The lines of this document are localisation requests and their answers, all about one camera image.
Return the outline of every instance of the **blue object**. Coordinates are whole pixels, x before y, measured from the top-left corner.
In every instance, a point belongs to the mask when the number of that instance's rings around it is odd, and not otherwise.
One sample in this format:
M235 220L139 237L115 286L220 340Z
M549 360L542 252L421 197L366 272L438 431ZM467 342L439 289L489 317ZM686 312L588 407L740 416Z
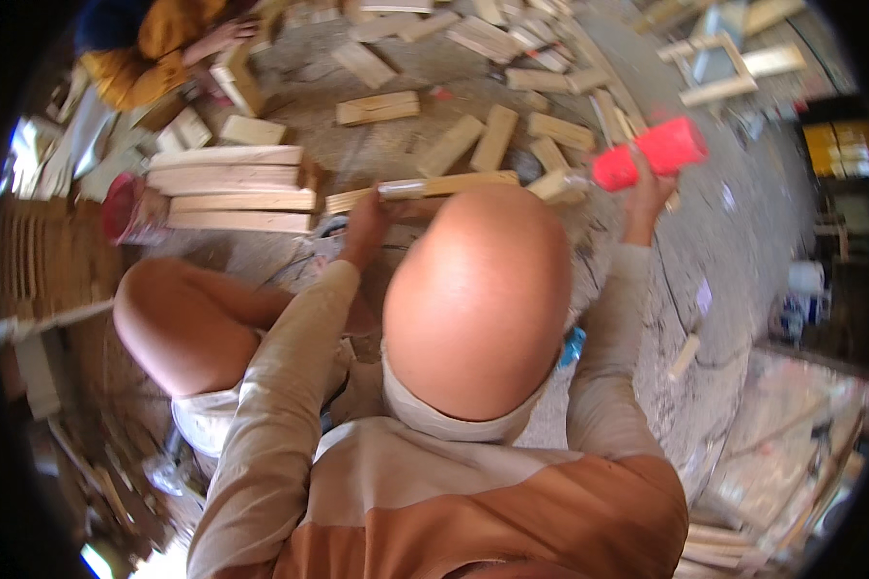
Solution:
M566 343L563 344L563 353L560 354L560 361L557 362L557 370L566 368L577 361L583 353L583 344L585 343L586 332L582 328L574 328L570 331L570 335L566 337Z

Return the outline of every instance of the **concrete floor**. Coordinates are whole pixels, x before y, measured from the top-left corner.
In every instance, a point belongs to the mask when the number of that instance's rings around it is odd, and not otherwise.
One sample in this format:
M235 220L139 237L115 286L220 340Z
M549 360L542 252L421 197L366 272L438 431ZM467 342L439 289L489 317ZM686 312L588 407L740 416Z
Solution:
M463 13L472 12L466 0L451 6ZM734 417L750 345L765 330L770 302L784 284L788 262L803 255L804 240L813 237L810 232L815 196L799 140L791 128L768 126L758 140L742 145L731 125L716 122L704 110L686 110L677 97L684 88L678 71L661 63L654 53L664 41L638 37L612 18L612 6L616 12L626 9L625 3L599 2L581 8L577 14L649 122L690 114L711 150L706 164L683 172L679 184L681 209L660 219L649 313L635 378L637 399L648 415L650 428L679 469L688 497L693 500L707 480ZM443 34L415 44L394 38L375 43L371 49L390 62L400 76L382 90L372 91L329 56L331 50L348 40L349 26L341 18L285 30L274 48L255 59L265 91L280 95L280 106L266 118L287 125L285 142L303 145L329 171L321 193L367 186L374 179L417 177L414 166L419 153L464 114L484 119L495 103L518 111L522 118L531 112L520 93L486 78L484 58ZM806 50L802 52L809 57ZM792 95L786 93L805 86L826 87L812 89L813 94L822 94L828 85L818 75L816 63L811 63L806 72L793 75L797 78L779 89L775 98L791 100ZM454 98L434 99L429 89L436 85L448 88ZM419 91L420 118L353 128L336 125L335 103L400 90ZM553 103L550 114L590 126L603 142L589 99L549 97ZM761 92L759 98L765 105L765 99L773 97ZM736 99L729 104L733 109L744 109L748 103L751 101ZM218 129L232 112L206 106L198 109L213 129ZM130 132L114 145L114 151L148 139L147 134ZM503 165L518 170L522 182L539 175L536 160L527 152L531 140L525 134L525 123L520 122ZM572 162L579 158L577 151L565 153ZM451 172L465 172L468 160L469 156L464 157ZM84 179L84 193L102 197L111 175L123 168L123 162L104 161L104 166ZM732 202L726 201L726 190ZM574 248L571 319L585 310L604 284L611 249L619 235L618 203L617 196L595 192L586 202L561 213ZM408 245L420 233L416 228L398 226L389 243ZM285 234L176 232L162 246L142 255L186 256L199 265L261 283L282 264L306 251L300 241ZM385 251L365 282L364 292L378 312L385 285L401 256L399 251ZM308 271L284 277L293 290L309 279ZM686 333L698 322L695 293L702 279L707 279L714 303L701 321L701 350L689 370L671 382L666 370ZM106 339L116 340L108 323L104 330ZM363 361L375 361L379 356L378 336L355 342L355 349ZM110 348L109 352L110 356L125 356L121 347ZM567 379L566 373L556 377L519 444L565 445ZM161 422L153 432L159 432L168 419L163 406L154 404L149 411L149 420Z

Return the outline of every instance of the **person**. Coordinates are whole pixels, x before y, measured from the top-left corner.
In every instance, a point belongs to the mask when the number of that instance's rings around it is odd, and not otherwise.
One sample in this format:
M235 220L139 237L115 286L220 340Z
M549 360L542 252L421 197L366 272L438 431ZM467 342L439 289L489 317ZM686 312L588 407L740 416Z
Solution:
M150 105L196 77L224 98L201 63L257 32L246 16L215 25L250 0L91 0L78 18L75 51L98 96L114 110Z
M338 259L242 371L187 576L672 576L685 497L631 380L652 232L675 179L632 155L622 243L578 319L588 338L568 449L508 444L560 353L572 283L559 220L510 185L455 194L413 245L383 307L388 415L321 436L348 307L390 222L373 192Z

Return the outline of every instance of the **hand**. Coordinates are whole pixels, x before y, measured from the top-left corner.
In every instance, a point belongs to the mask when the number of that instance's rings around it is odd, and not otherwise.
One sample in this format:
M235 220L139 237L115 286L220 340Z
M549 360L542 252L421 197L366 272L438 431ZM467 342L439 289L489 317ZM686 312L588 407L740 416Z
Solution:
M666 205L666 200L675 191L676 175L655 175L650 169L647 156L637 145L630 145L631 159L637 167L637 184L627 195L625 202L625 234L622 242L649 247L653 228Z
M363 272L373 261L382 246L390 224L394 220L394 207L387 207L374 186L360 198L348 216L345 231L345 247L338 254L339 260L350 261Z
M209 55L247 41L257 34L257 27L258 19L254 15L232 18L220 24L185 50L183 53L184 65L192 66Z

